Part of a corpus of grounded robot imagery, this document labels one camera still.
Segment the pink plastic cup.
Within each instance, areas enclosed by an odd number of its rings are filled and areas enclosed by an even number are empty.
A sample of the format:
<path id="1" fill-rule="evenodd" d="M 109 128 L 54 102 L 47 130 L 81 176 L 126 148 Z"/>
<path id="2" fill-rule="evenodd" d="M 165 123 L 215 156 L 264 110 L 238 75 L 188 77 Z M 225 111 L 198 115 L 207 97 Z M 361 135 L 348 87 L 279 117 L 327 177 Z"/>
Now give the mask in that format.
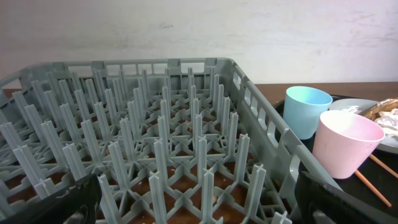
<path id="1" fill-rule="evenodd" d="M 334 179 L 347 179 L 385 138 L 374 121 L 346 111 L 320 115 L 312 154 Z"/>

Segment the white tissue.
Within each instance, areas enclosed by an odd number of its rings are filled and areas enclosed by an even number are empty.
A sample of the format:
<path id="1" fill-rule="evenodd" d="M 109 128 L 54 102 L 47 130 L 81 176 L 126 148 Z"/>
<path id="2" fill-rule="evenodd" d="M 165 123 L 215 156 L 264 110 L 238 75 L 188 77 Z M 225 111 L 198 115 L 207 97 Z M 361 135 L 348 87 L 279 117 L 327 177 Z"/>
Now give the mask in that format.
<path id="1" fill-rule="evenodd" d="M 383 129 L 386 136 L 397 138 L 397 108 L 379 112 L 379 118 L 374 122 Z"/>

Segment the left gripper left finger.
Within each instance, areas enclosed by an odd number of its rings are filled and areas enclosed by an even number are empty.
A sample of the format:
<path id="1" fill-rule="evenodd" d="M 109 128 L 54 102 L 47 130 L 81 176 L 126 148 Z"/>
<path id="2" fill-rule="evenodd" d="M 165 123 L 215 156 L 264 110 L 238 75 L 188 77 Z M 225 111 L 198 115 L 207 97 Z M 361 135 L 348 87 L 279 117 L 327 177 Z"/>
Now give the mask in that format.
<path id="1" fill-rule="evenodd" d="M 98 176 L 90 174 L 2 220 L 1 224 L 64 223 L 76 213 L 80 216 L 77 223 L 95 223 L 101 198 Z"/>

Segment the blue plastic cup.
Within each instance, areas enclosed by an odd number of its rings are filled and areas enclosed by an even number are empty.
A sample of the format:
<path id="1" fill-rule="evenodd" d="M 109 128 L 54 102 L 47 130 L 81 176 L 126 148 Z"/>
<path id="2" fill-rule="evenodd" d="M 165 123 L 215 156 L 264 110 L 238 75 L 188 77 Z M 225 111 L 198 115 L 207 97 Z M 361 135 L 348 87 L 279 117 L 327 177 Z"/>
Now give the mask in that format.
<path id="1" fill-rule="evenodd" d="M 318 127 L 320 115 L 333 102 L 328 93 L 309 86 L 292 86 L 286 89 L 283 119 L 301 139 L 310 139 Z"/>

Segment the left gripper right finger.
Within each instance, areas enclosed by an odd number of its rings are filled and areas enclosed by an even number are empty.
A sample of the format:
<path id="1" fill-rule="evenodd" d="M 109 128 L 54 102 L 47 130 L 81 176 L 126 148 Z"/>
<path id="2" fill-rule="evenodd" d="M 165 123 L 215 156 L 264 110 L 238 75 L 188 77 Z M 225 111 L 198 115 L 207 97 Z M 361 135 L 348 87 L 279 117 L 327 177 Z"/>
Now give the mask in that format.
<path id="1" fill-rule="evenodd" d="M 295 198 L 303 223 L 397 223 L 396 217 L 305 171 L 298 175 Z"/>

